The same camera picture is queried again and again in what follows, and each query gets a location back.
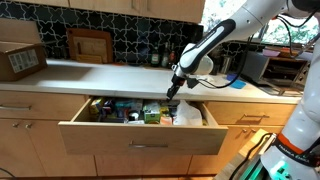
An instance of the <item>white bag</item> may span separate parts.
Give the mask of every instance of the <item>white bag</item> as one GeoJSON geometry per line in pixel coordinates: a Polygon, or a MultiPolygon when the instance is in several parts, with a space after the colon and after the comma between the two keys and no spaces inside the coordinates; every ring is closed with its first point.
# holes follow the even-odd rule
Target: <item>white bag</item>
{"type": "Polygon", "coordinates": [[[185,100],[180,100],[177,107],[177,118],[173,121],[173,124],[202,126],[201,112],[190,106],[185,100]]]}

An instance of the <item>drawer front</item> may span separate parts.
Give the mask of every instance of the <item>drawer front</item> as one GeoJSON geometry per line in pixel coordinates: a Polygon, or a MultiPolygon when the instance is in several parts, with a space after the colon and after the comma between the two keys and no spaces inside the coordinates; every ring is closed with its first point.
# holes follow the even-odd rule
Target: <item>drawer front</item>
{"type": "Polygon", "coordinates": [[[242,102],[207,102],[218,124],[285,125],[296,105],[242,102]]]}
{"type": "Polygon", "coordinates": [[[227,133],[210,113],[203,113],[209,126],[127,125],[83,122],[86,107],[72,122],[59,123],[68,154],[217,154],[227,133]]]}
{"type": "Polygon", "coordinates": [[[85,96],[0,91],[0,118],[71,120],[85,96]]]}

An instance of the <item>open drawer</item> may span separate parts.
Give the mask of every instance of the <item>open drawer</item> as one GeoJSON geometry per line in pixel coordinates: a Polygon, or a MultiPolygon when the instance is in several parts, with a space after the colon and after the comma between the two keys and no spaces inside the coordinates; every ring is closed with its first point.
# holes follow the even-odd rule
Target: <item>open drawer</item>
{"type": "Polygon", "coordinates": [[[89,99],[70,122],[59,128],[68,154],[214,155],[227,133],[207,108],[197,108],[208,126],[167,126],[90,122],[89,99]]]}

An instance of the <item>countertop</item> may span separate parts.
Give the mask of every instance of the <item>countertop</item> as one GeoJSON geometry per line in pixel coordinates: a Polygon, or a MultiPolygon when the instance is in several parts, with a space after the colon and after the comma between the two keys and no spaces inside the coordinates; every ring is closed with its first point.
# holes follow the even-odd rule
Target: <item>countertop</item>
{"type": "MultiPolygon", "coordinates": [[[[165,99],[173,72],[142,66],[96,65],[67,60],[47,60],[48,67],[15,82],[0,82],[0,90],[72,93],[115,97],[165,99]]],[[[216,85],[228,81],[224,75],[201,76],[216,85]]],[[[189,89],[185,84],[174,99],[196,101],[237,101],[297,104],[299,97],[269,95],[247,83],[243,89],[208,89],[201,84],[189,89]]]]}

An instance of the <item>black and white tile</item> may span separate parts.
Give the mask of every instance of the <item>black and white tile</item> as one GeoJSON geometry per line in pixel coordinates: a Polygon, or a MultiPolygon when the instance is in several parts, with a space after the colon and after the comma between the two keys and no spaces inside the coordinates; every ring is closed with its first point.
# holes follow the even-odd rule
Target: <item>black and white tile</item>
{"type": "Polygon", "coordinates": [[[154,44],[175,43],[178,54],[202,37],[203,27],[180,21],[161,20],[105,12],[0,1],[0,17],[36,21],[48,57],[68,48],[66,28],[108,31],[113,39],[116,62],[148,63],[154,44]]]}

